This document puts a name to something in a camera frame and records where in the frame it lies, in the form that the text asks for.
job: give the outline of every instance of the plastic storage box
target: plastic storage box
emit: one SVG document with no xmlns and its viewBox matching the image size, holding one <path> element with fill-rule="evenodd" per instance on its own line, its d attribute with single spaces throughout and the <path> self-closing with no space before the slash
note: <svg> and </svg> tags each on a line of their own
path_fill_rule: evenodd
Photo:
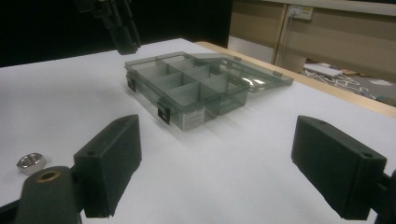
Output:
<svg viewBox="0 0 396 224">
<path fill-rule="evenodd" d="M 188 131 L 245 105 L 249 91 L 290 85 L 292 78 L 222 54 L 176 52 L 125 64 L 128 86 L 158 116 Z"/>
</svg>

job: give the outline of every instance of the black background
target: black background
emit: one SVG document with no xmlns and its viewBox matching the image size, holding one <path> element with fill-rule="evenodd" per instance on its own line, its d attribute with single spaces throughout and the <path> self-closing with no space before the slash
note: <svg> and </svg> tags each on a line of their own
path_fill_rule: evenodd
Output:
<svg viewBox="0 0 396 224">
<path fill-rule="evenodd" d="M 142 44 L 172 38 L 227 46 L 232 0 L 132 0 Z M 114 49 L 101 20 L 73 0 L 10 0 L 0 9 L 0 67 Z"/>
</svg>

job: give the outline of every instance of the wall outlet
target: wall outlet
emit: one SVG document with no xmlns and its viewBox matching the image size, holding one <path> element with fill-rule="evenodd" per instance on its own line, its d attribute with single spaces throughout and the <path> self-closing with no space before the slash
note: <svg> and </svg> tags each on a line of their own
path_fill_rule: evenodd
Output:
<svg viewBox="0 0 396 224">
<path fill-rule="evenodd" d="M 313 7 L 303 7 L 291 5 L 289 8 L 289 16 L 295 19 L 302 19 L 310 21 L 312 19 Z"/>
</svg>

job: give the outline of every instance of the floor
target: floor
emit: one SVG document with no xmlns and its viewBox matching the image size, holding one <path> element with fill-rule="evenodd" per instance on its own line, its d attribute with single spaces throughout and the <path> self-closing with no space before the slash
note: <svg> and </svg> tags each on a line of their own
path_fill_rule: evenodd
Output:
<svg viewBox="0 0 396 224">
<path fill-rule="evenodd" d="M 233 36 L 229 38 L 228 49 L 243 53 L 255 59 L 269 63 L 273 49 L 261 46 L 243 39 Z M 317 81 L 334 85 L 345 91 L 352 91 L 359 95 L 371 99 L 382 99 L 387 104 L 396 106 L 396 83 L 388 82 L 373 77 L 361 76 L 340 76 L 340 77 L 324 77 L 318 74 L 312 74 L 307 71 L 302 72 L 303 76 L 308 76 Z"/>
</svg>

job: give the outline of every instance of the screw hole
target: screw hole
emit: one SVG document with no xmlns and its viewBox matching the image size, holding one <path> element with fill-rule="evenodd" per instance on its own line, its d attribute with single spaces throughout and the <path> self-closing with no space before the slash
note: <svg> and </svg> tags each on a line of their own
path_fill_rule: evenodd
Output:
<svg viewBox="0 0 396 224">
<path fill-rule="evenodd" d="M 57 178 L 61 173 L 57 170 L 54 171 L 48 171 L 41 175 L 38 179 L 37 182 L 43 183 L 43 182 L 48 182 L 51 181 L 55 178 Z"/>
<path fill-rule="evenodd" d="M 367 152 L 363 152 L 363 153 L 361 153 L 361 155 L 362 155 L 363 157 L 367 157 L 367 158 L 372 158 L 372 157 L 373 157 L 372 154 L 367 153 Z"/>
</svg>

